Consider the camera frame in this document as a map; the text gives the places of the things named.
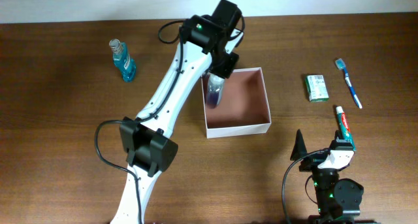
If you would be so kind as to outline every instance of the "open box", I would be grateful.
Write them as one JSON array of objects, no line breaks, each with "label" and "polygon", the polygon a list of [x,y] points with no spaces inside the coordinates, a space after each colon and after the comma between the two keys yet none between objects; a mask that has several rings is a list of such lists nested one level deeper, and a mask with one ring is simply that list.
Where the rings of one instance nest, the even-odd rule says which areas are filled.
[{"label": "open box", "polygon": [[205,104],[208,78],[202,79],[206,137],[265,133],[272,124],[260,67],[237,69],[226,79],[220,104]]}]

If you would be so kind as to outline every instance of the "white wall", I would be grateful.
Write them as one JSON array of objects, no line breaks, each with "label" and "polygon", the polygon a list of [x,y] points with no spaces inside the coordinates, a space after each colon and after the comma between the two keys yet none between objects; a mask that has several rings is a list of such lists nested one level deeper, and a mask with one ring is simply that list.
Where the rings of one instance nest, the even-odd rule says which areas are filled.
[{"label": "white wall", "polygon": [[[418,11],[418,0],[230,0],[245,16]],[[219,0],[0,0],[0,23],[188,18]]]}]

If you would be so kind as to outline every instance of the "wooden table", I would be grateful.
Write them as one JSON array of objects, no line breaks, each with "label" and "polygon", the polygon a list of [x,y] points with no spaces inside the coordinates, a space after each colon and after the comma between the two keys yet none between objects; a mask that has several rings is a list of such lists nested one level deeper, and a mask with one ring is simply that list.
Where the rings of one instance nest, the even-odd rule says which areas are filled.
[{"label": "wooden table", "polygon": [[[0,223],[107,223],[126,174],[93,147],[103,120],[134,117],[172,61],[157,40],[167,21],[0,25]],[[262,67],[272,115],[265,135],[206,139],[201,86],[191,92],[173,134],[180,145],[158,179],[146,222],[282,223],[281,182],[297,129],[308,151],[328,147],[343,106],[357,152],[341,172],[364,186],[361,219],[418,219],[418,14],[247,18],[236,68]],[[165,35],[174,35],[176,28]],[[138,71],[122,81],[110,39],[126,41]],[[342,57],[362,102],[355,106]],[[310,103],[303,75],[323,74],[330,95]],[[116,126],[103,130],[105,157],[126,165]],[[309,174],[287,179],[289,214],[317,206],[304,194]],[[314,195],[312,183],[308,192]]]}]

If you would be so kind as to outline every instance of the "blue bottle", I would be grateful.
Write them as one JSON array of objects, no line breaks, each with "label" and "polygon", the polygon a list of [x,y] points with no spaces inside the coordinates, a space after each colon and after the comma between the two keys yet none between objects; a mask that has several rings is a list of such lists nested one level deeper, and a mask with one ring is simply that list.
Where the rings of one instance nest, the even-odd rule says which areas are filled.
[{"label": "blue bottle", "polygon": [[109,46],[113,52],[113,63],[122,73],[123,80],[131,82],[135,77],[137,65],[135,65],[134,59],[129,56],[126,43],[120,42],[118,39],[112,39]]}]

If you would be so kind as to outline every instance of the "white cap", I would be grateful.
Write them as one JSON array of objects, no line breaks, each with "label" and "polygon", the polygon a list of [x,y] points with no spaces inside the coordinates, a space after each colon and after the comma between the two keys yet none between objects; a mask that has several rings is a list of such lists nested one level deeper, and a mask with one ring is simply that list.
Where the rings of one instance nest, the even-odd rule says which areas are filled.
[{"label": "white cap", "polygon": [[343,110],[342,110],[342,107],[341,106],[337,106],[337,108],[335,108],[336,109],[336,111],[337,111],[337,114],[341,114],[342,112],[344,112]]}]

